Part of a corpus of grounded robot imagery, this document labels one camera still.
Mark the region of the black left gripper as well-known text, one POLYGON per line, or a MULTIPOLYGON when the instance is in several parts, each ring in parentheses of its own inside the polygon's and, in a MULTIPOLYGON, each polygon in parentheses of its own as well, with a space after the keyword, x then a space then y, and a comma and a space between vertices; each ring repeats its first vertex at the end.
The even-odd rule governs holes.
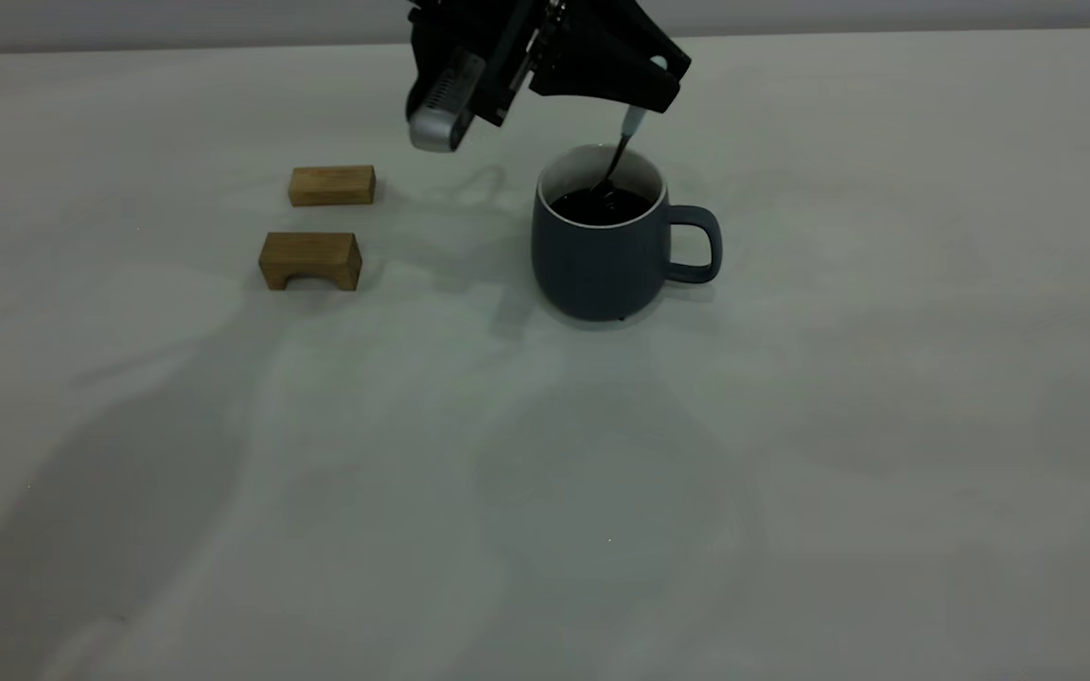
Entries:
POLYGON ((663 113, 691 57, 639 1, 413 1, 411 127, 500 126, 529 81, 540 96, 588 96, 663 113), (581 54, 594 29, 604 57, 581 54))

